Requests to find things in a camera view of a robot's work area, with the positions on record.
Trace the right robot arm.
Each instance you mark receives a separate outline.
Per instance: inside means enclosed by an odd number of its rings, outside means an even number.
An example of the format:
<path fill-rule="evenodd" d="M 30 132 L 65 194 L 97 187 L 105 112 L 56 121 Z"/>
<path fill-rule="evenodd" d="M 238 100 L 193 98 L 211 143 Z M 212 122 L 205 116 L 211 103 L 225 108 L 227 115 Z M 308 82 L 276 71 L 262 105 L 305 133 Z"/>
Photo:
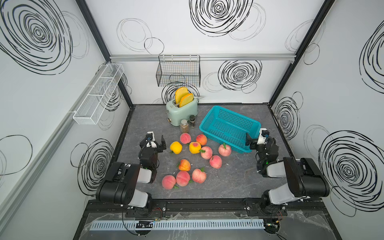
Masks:
<path fill-rule="evenodd" d="M 331 187 L 311 158 L 284 157 L 279 160 L 276 139 L 267 129 L 260 129 L 257 138 L 246 133 L 245 145 L 255 150 L 257 172 L 264 178 L 282 179 L 287 182 L 275 189 L 264 191 L 259 209 L 264 215 L 278 213 L 291 202 L 321 199 L 329 196 Z"/>

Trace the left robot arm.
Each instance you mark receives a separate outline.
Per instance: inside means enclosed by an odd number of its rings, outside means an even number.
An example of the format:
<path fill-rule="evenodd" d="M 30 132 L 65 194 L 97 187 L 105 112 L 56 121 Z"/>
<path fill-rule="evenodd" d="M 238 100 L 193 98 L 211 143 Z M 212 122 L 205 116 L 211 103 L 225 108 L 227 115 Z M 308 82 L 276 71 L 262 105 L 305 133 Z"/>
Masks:
<path fill-rule="evenodd" d="M 138 183 L 152 184 L 155 181 L 157 169 L 160 166 L 158 154 L 166 149 L 166 141 L 163 136 L 158 143 L 154 133 L 147 132 L 145 138 L 140 142 L 139 163 L 112 163 L 97 189 L 96 200 L 135 207 L 146 214 L 151 214 L 153 211 L 152 195 L 137 190 L 136 186 Z"/>

